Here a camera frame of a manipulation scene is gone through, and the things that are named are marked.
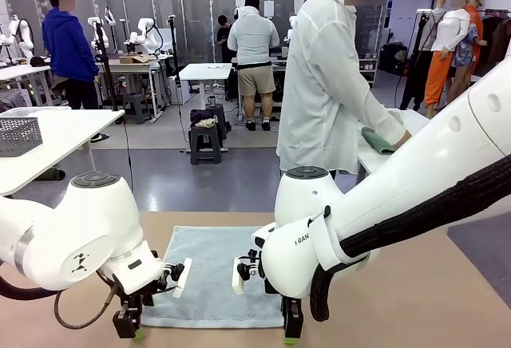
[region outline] black stool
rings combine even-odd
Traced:
[[[222,133],[222,140],[227,139],[227,129],[225,128],[225,114],[224,114],[224,105],[215,104],[211,106],[210,104],[206,104],[206,109],[211,111],[213,115],[216,116],[218,127]]]
[[[212,160],[218,164],[222,162],[222,149],[220,147],[220,139],[218,136],[218,128],[216,125],[209,129],[192,126],[190,131],[190,163],[199,164],[199,160]],[[212,151],[200,151],[204,146],[209,146],[202,141],[202,136],[209,138]]]
[[[145,105],[147,112],[144,114],[142,104]],[[151,119],[151,113],[145,99],[144,94],[125,94],[122,96],[122,108],[125,109],[126,105],[133,105],[135,109],[135,122],[137,125],[143,125],[146,120]]]

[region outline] white lab coat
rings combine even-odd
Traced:
[[[390,144],[405,134],[359,72],[356,10],[344,0],[307,0],[287,59],[277,154],[280,169],[357,172],[358,120]]]

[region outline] towel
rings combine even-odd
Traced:
[[[364,127],[362,129],[362,136],[378,154],[390,155],[396,151],[394,146],[391,146],[389,142],[380,137],[373,129]]]
[[[192,259],[180,299],[172,292],[154,296],[142,314],[146,326],[178,328],[273,328],[283,325],[281,297],[267,295],[263,280],[245,282],[244,295],[231,287],[234,258],[252,247],[259,227],[175,227],[166,263]]]

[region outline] white shirt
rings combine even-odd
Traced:
[[[431,11],[430,19],[422,31],[421,45],[419,49],[422,49],[423,51],[431,51],[434,42],[437,40],[438,23],[443,19],[446,11],[446,9],[440,7]]]
[[[356,173],[358,120],[390,144],[405,134],[359,72],[355,12],[344,0],[307,0],[299,11],[277,144],[284,171],[312,165]]]
[[[465,9],[446,13],[442,22],[438,24],[437,40],[431,49],[433,51],[442,51],[446,47],[449,51],[454,51],[458,43],[469,32],[469,26],[470,14]]]
[[[239,65],[267,63],[270,61],[270,48],[280,44],[279,33],[272,21],[261,17],[252,6],[239,10],[239,18],[232,25],[227,46],[237,51]]]

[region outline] cardboard box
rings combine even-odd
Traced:
[[[153,55],[137,54],[137,55],[123,55],[119,57],[119,62],[122,65],[131,65],[132,63],[148,63],[155,61],[156,57]]]

